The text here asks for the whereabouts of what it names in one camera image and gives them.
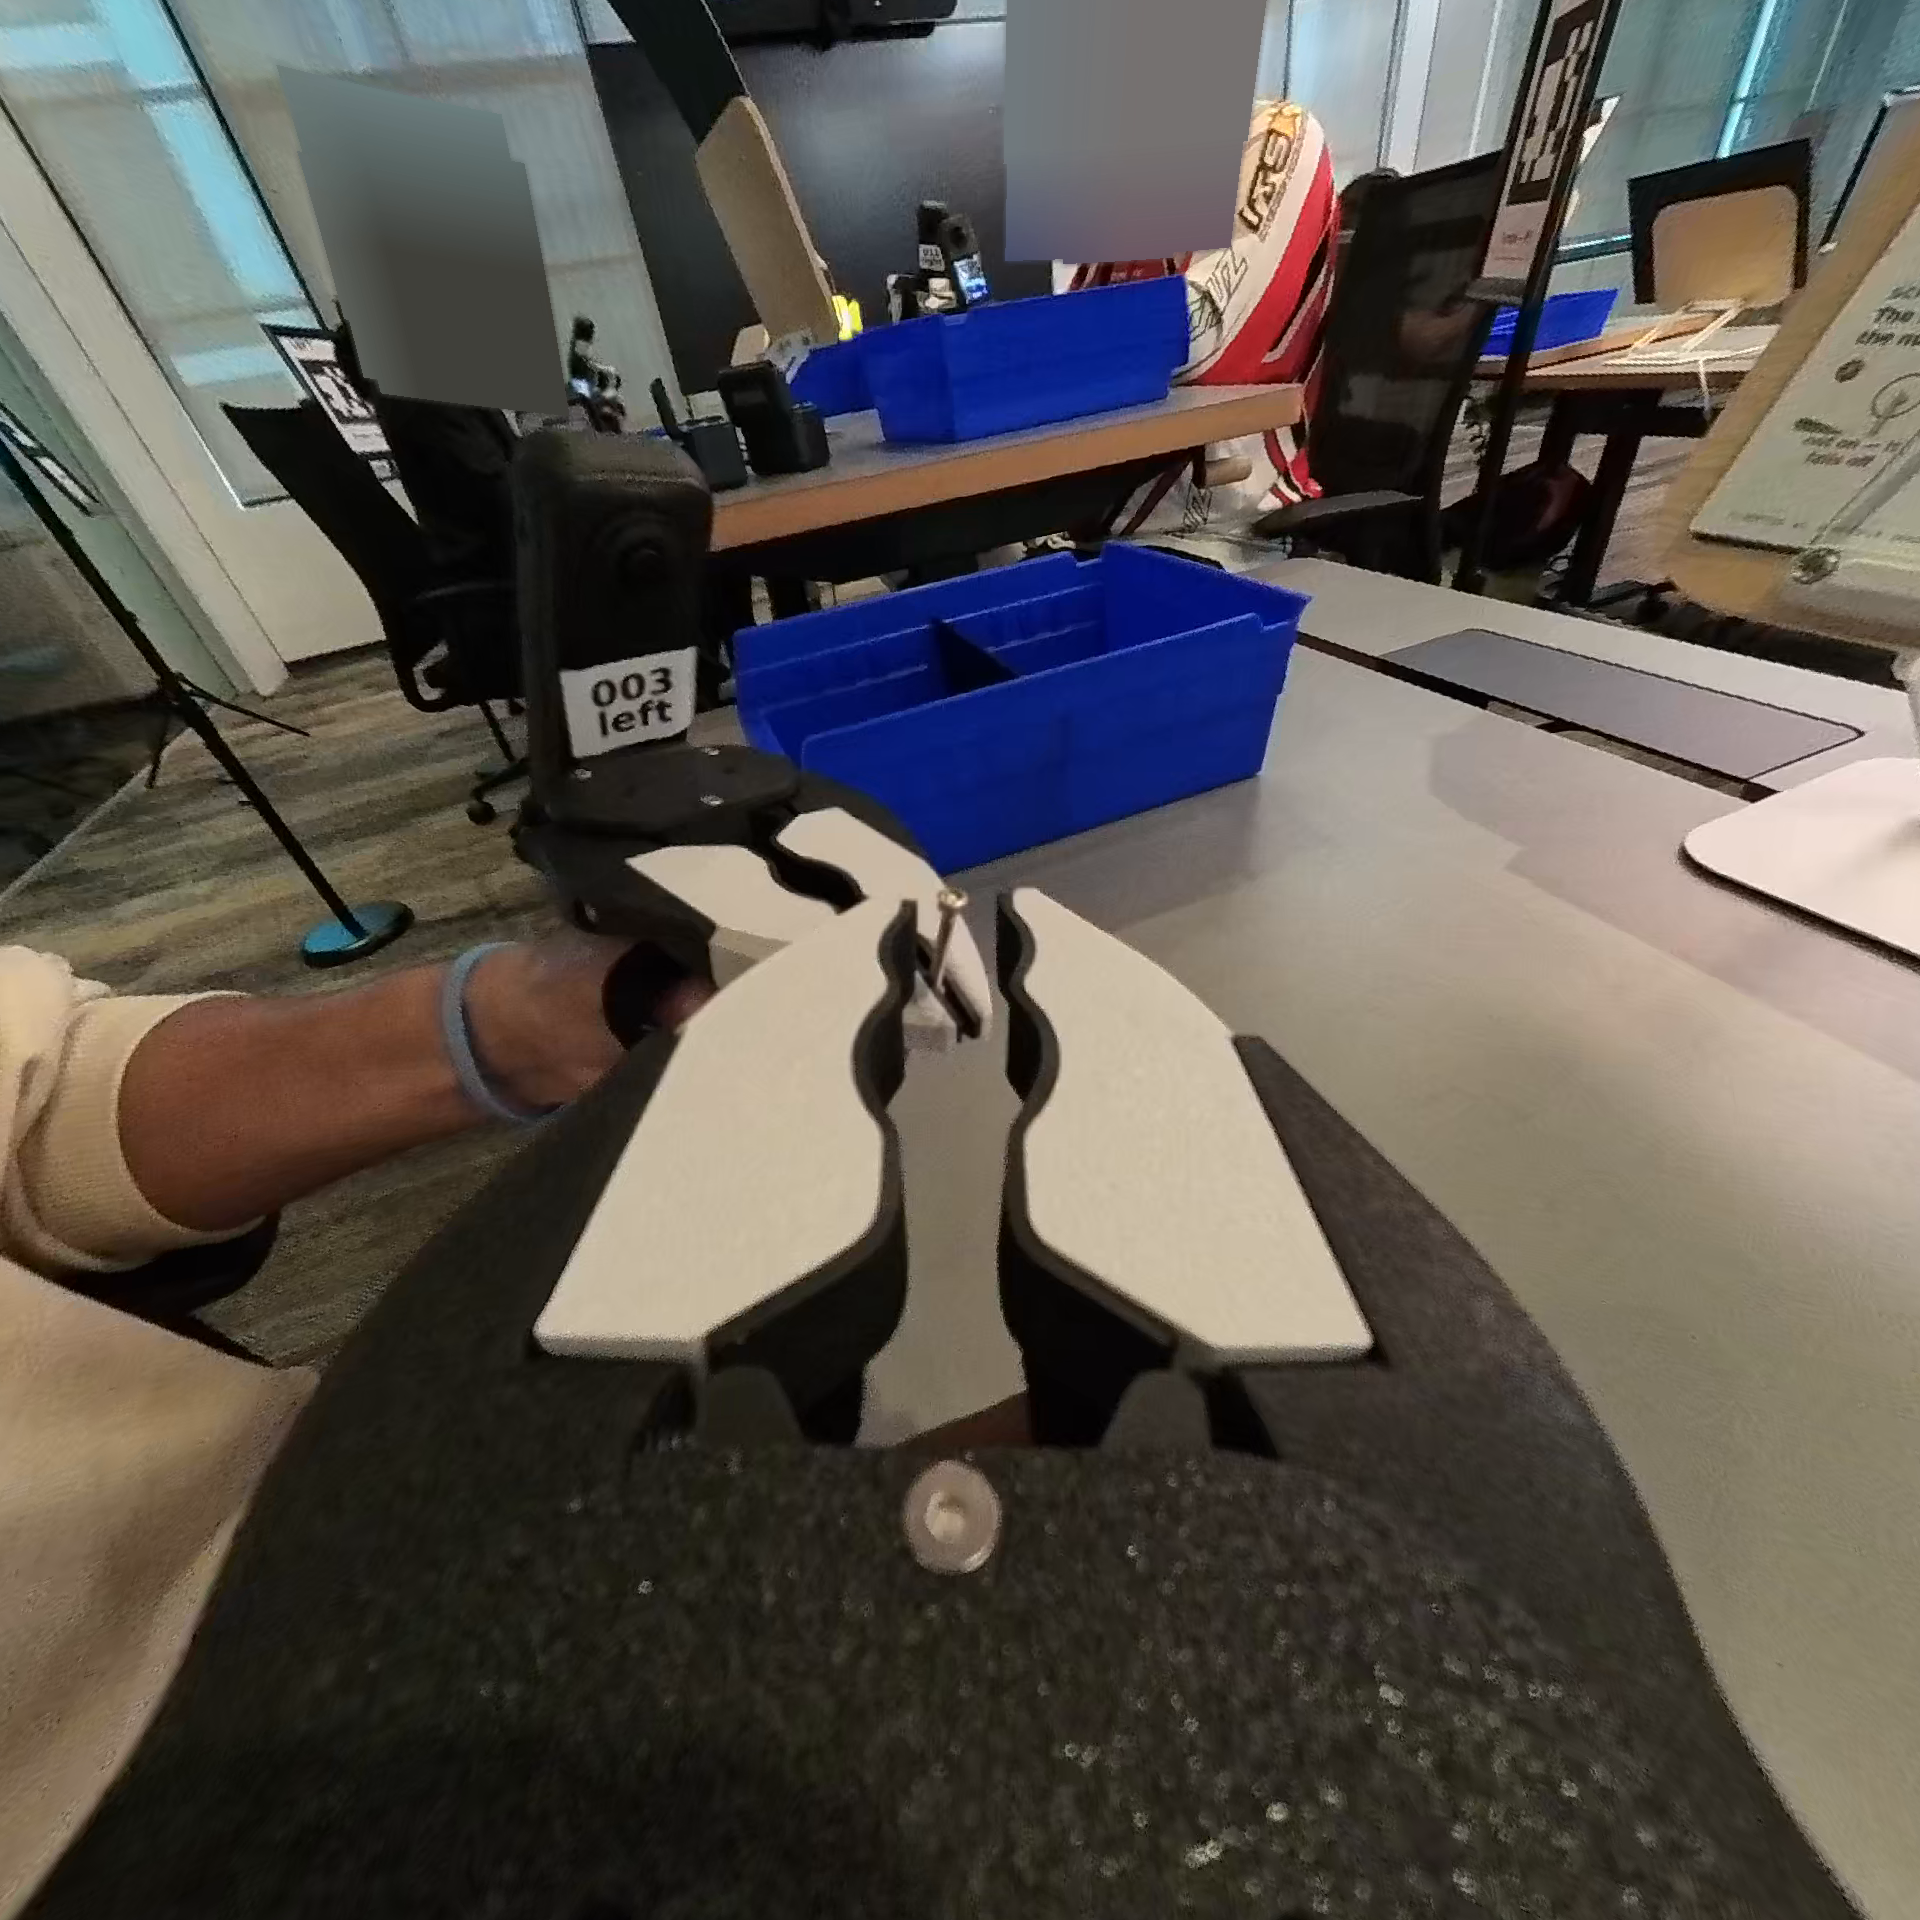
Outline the printed marker sign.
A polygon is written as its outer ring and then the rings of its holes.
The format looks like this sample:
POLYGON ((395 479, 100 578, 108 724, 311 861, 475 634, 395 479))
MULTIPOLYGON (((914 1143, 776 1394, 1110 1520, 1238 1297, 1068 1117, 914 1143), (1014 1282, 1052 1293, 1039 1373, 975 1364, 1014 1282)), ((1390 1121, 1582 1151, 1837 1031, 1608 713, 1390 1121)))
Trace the printed marker sign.
POLYGON ((300 385, 300 424, 328 455, 350 453, 387 488, 399 485, 387 430, 358 375, 348 370, 343 350, 320 326, 262 319, 262 338, 300 385))

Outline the blue wristband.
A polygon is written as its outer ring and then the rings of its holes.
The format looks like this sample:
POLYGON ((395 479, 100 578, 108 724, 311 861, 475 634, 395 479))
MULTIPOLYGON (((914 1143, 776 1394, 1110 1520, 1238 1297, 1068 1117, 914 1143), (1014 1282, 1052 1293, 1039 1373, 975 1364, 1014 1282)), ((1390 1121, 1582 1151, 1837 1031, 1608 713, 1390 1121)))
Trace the blue wristband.
POLYGON ((445 961, 437 998, 439 1037, 452 1084, 468 1112, 510 1127, 532 1127, 565 1111, 566 1102, 522 1102, 491 1074, 472 1034, 470 986, 480 967, 510 944, 487 942, 445 961))

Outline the dark red backpack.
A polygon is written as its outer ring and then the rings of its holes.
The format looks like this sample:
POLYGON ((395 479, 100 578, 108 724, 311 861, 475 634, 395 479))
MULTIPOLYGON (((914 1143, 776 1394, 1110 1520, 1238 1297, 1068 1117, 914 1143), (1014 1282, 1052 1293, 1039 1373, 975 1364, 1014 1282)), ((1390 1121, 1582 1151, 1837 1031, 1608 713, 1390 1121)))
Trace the dark red backpack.
POLYGON ((1540 569, 1564 553, 1594 502, 1594 479, 1568 461, 1534 460, 1501 473, 1478 562, 1487 574, 1540 569))

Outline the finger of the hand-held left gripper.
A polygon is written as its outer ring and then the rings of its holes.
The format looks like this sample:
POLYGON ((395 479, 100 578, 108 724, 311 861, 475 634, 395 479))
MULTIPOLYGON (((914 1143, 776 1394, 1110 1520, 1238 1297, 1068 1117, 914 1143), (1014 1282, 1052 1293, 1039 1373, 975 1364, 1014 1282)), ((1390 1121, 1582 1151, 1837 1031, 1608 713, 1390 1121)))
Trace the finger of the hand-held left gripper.
POLYGON ((866 903, 912 904, 917 982, 902 1012, 909 1046, 957 1046, 992 1033, 992 982, 968 927, 968 904, 955 933, 943 997, 927 990, 925 961, 938 929, 938 894, 955 887, 914 852, 844 806, 816 806, 775 832, 775 845, 826 860, 862 887, 866 903))
POLYGON ((706 922, 718 986, 866 903, 844 868, 784 845, 651 848, 629 854, 627 868, 706 922))

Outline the blue divided plastic bin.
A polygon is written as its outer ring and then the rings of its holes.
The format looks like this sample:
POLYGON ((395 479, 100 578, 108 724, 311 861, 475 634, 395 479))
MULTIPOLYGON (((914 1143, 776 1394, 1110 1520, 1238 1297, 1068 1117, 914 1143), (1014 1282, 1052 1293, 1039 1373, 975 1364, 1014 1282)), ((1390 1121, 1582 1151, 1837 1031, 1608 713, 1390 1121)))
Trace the blue divided plastic bin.
POLYGON ((747 741, 955 873, 1258 777, 1306 592, 1139 544, 733 634, 747 741))

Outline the pale wooden frame pieces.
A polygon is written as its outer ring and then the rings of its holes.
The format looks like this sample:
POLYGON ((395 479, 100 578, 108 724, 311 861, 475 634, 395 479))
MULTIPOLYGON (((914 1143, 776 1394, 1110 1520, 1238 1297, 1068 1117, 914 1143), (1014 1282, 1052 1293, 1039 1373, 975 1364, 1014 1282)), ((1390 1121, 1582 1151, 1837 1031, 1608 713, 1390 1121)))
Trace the pale wooden frame pieces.
POLYGON ((1630 370, 1751 362, 1768 345, 1779 321, 1775 306, 1688 303, 1611 326, 1603 335, 1597 358, 1630 370))

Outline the wooden topped desk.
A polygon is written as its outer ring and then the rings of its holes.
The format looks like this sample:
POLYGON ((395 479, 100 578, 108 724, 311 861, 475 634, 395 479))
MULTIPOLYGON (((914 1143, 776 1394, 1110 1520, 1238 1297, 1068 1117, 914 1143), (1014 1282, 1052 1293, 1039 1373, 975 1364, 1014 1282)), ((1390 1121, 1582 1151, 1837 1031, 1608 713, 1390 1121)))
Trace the wooden topped desk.
POLYGON ((1538 600, 1591 613, 1638 599, 1640 610, 1656 610, 1672 589, 1669 578, 1604 582, 1599 575, 1644 445, 1702 440, 1764 350, 1751 362, 1677 370, 1606 365, 1597 352, 1603 338, 1571 354, 1534 356, 1523 381, 1523 400, 1546 407, 1543 434, 1527 464, 1568 461, 1594 481, 1586 519, 1538 600))

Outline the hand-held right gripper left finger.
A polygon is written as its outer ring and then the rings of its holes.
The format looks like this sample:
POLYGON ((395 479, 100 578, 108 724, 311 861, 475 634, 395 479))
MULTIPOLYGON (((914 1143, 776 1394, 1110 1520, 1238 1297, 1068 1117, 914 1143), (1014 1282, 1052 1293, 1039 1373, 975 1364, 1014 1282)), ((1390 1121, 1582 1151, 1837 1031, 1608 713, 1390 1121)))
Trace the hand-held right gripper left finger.
POLYGON ((856 1433, 904 1308, 890 1105, 918 958, 909 903, 862 903, 679 1031, 535 1319, 539 1352, 760 1370, 807 1433, 856 1433))

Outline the black pole with marker tag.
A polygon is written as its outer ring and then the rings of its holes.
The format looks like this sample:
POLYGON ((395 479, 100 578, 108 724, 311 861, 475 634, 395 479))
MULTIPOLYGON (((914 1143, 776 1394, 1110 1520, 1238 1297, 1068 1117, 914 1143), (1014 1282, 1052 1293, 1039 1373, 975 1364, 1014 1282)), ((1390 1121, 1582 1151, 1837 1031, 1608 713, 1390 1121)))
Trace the black pole with marker tag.
POLYGON ((1478 592, 1485 578, 1503 460, 1619 12, 1619 1, 1540 1, 1527 42, 1494 216, 1471 284, 1477 300, 1512 306, 1516 326, 1485 417, 1470 527, 1455 556, 1451 585, 1461 592, 1478 592))

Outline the dark desk inlay panel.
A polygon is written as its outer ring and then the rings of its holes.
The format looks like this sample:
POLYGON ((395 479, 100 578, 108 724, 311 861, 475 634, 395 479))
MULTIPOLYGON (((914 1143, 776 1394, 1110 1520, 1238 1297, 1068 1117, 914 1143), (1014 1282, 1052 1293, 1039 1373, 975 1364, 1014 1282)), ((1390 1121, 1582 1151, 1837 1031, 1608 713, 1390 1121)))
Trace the dark desk inlay panel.
POLYGON ((1860 737, 1859 727, 1831 717, 1493 630, 1420 640, 1380 663, 1422 686, 1512 705, 1740 783, 1860 737))

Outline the white metal document stand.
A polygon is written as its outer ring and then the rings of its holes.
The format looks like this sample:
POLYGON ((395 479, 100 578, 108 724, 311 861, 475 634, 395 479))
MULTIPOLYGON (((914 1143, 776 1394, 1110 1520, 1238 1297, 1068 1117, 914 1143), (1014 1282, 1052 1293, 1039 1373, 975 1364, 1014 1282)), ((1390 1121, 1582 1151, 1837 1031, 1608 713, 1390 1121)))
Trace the white metal document stand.
MULTIPOLYGON (((1918 570, 1850 510, 1792 558, 1787 599, 1837 617, 1846 637, 1890 646, 1918 722, 1918 570)), ((1918 958, 1918 756, 1854 759, 1756 800, 1682 841, 1704 878, 1906 959, 1918 958)))

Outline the wooden backing board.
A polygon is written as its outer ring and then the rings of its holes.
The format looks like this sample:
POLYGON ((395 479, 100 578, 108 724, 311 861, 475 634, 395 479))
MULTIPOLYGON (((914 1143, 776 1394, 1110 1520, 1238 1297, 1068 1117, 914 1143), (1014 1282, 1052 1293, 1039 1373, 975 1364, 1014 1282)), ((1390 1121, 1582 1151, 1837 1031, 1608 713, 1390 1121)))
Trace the wooden backing board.
POLYGON ((698 135, 692 164, 771 341, 837 345, 842 326, 826 262, 752 95, 741 92, 725 101, 711 128, 698 135))
POLYGON ((1800 550, 1699 536, 1691 532, 1691 519, 1781 398, 1807 350, 1846 303, 1860 277, 1875 268, 1908 216, 1918 216, 1915 202, 1915 128, 1890 128, 1879 138, 1877 157, 1862 169, 1840 220, 1834 250, 1812 268, 1807 287, 1787 303, 1772 345, 1719 408, 1711 431, 1671 485, 1661 516, 1669 542, 1663 562, 1677 589, 1702 608, 1888 646, 1877 637, 1846 637, 1835 614, 1803 613, 1787 599, 1787 570, 1800 550))

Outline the shallow blue plastic bin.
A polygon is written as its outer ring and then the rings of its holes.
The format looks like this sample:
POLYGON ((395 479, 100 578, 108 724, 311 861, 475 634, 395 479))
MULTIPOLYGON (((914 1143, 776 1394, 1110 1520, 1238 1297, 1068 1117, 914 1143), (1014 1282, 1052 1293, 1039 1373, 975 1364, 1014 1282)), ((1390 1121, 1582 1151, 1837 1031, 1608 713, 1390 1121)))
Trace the shallow blue plastic bin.
MULTIPOLYGON (((1531 356, 1571 354, 1574 346, 1595 342, 1608 326, 1616 301, 1619 287, 1613 286, 1547 295, 1534 332, 1531 356)), ((1512 350, 1518 321, 1519 308, 1516 303, 1501 303, 1494 310, 1482 356, 1503 360, 1512 350)))

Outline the person's left forearm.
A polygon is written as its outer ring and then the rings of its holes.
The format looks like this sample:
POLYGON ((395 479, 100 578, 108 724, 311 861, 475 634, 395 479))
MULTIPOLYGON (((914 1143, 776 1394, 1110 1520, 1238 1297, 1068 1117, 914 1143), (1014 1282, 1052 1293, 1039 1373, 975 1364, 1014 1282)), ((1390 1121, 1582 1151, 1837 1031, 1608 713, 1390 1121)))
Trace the person's left forearm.
POLYGON ((300 998, 189 1000, 133 1049, 116 1143, 138 1196, 229 1232, 357 1169, 487 1120, 440 1046, 443 967, 300 998))

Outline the printed instruction sheet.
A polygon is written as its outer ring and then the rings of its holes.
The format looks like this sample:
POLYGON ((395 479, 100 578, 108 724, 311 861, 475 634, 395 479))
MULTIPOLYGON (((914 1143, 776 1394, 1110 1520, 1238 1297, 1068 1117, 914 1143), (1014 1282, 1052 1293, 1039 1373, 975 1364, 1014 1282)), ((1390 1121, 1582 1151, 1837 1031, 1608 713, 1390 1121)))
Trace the printed instruction sheet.
POLYGON ((1918 216, 1888 242, 1783 385, 1696 536, 1774 550, 1834 546, 1915 566, 1918 216))

